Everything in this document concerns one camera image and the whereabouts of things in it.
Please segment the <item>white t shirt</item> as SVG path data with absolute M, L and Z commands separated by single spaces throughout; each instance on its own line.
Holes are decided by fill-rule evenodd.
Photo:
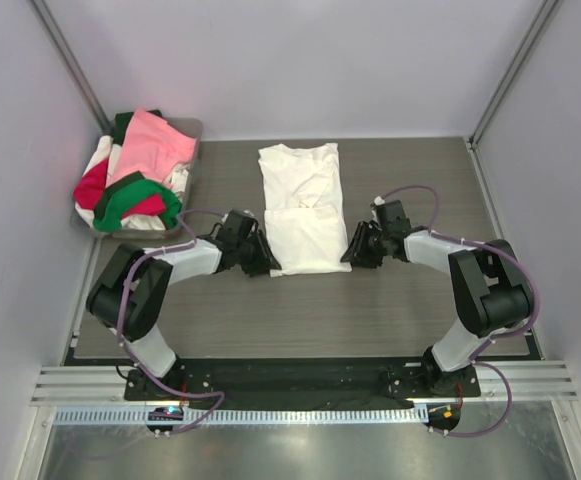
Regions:
M 270 276 L 348 273 L 348 247 L 336 143 L 277 144 L 259 150 L 268 243 L 279 263 Z

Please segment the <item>clear plastic bin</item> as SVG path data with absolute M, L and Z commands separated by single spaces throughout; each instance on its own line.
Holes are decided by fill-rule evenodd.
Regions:
M 182 209 L 188 206 L 192 186 L 196 181 L 198 175 L 198 165 L 199 165 L 199 149 L 200 140 L 203 132 L 203 123 L 196 118 L 169 118 L 166 120 L 168 123 L 179 133 L 190 136 L 194 140 L 194 151 L 191 162 L 184 169 L 187 172 L 187 177 L 183 180 L 183 189 L 179 195 L 179 199 L 182 201 Z M 89 236 L 93 238 L 103 238 L 106 233 L 97 231 L 94 227 L 89 227 L 87 222 L 79 215 L 77 210 L 74 210 L 70 216 L 69 220 L 70 226 L 75 231 L 87 232 Z M 132 226 L 126 228 L 123 227 L 121 230 L 111 233 L 113 238 L 117 239 L 131 239 L 131 240 L 159 240 L 166 238 L 173 238 L 177 235 L 177 232 L 181 229 L 180 225 L 175 225 L 170 229 L 139 229 Z

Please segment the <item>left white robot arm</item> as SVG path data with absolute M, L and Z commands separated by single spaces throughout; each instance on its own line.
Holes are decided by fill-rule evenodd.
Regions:
M 181 391 L 183 375 L 174 368 L 177 355 L 157 326 L 167 290 L 235 266 L 249 277 L 281 268 L 258 220 L 238 209 L 224 215 L 210 233 L 186 243 L 147 249 L 119 245 L 91 287 L 86 310 L 149 376 L 149 388 L 170 399 Z

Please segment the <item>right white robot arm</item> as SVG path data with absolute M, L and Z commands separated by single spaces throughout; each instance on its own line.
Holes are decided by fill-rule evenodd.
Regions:
M 457 395 L 486 343 L 529 320 L 536 300 L 509 242 L 452 239 L 414 226 L 398 200 L 371 206 L 373 219 L 358 223 L 341 261 L 378 268 L 391 257 L 449 276 L 457 319 L 421 357 L 418 387 L 432 396 Z

